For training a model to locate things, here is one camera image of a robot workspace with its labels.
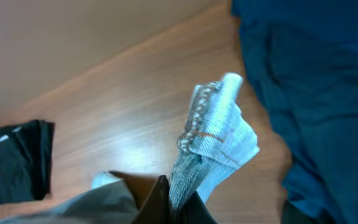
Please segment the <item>light blue denim shorts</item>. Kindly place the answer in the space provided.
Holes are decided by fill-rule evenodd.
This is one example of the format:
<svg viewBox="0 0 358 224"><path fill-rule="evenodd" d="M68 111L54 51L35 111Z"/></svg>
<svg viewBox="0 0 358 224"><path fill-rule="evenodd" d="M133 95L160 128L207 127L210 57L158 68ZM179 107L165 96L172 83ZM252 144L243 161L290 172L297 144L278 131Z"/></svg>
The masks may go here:
<svg viewBox="0 0 358 224"><path fill-rule="evenodd" d="M214 188L258 152L257 135L236 104L243 79L222 79L195 86L178 157L167 176L169 223L181 223L181 210L197 192L204 204ZM46 211L9 217L6 223L132 223L139 208L126 181L111 172L98 174L89 191Z"/></svg>

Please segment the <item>folded black garment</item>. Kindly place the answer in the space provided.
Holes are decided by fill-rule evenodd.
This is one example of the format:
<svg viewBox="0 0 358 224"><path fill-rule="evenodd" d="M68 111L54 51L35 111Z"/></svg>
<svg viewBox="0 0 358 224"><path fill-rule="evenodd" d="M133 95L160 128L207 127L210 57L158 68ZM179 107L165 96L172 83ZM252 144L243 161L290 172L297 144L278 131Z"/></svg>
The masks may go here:
<svg viewBox="0 0 358 224"><path fill-rule="evenodd" d="M55 124L35 119L0 127L0 205L50 193Z"/></svg>

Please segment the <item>dark blue garment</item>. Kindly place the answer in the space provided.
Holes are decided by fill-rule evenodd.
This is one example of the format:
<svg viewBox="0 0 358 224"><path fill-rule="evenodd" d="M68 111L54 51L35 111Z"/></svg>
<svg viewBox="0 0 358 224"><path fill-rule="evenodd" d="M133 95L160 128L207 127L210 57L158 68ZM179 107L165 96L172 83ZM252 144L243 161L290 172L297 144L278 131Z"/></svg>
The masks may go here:
<svg viewBox="0 0 358 224"><path fill-rule="evenodd" d="M309 217L358 223L358 1L234 0L246 76L293 162Z"/></svg>

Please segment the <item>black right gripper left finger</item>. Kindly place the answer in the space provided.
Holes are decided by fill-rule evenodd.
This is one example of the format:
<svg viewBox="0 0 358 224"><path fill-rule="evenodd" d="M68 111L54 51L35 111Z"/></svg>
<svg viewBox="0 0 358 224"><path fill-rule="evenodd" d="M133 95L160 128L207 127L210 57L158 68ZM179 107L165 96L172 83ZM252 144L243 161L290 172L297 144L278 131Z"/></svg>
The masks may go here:
<svg viewBox="0 0 358 224"><path fill-rule="evenodd" d="M140 191L142 205L132 224L166 224L169 183L166 175L143 179Z"/></svg>

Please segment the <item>black garment under pile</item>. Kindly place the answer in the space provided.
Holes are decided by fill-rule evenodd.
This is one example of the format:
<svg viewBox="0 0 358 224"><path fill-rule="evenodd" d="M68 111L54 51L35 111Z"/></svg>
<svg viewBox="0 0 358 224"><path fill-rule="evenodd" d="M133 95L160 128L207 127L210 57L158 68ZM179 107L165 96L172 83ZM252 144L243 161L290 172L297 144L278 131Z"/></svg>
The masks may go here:
<svg viewBox="0 0 358 224"><path fill-rule="evenodd" d="M292 205L289 201L283 204L281 224L335 224L329 215L317 218L309 217Z"/></svg>

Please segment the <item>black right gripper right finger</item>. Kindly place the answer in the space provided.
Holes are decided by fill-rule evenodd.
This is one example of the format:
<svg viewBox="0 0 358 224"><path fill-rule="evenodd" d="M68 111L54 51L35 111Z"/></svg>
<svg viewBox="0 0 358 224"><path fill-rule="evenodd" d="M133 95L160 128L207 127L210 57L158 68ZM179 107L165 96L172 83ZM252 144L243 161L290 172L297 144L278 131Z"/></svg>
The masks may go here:
<svg viewBox="0 0 358 224"><path fill-rule="evenodd" d="M181 210L182 224L217 224L204 202L195 192Z"/></svg>

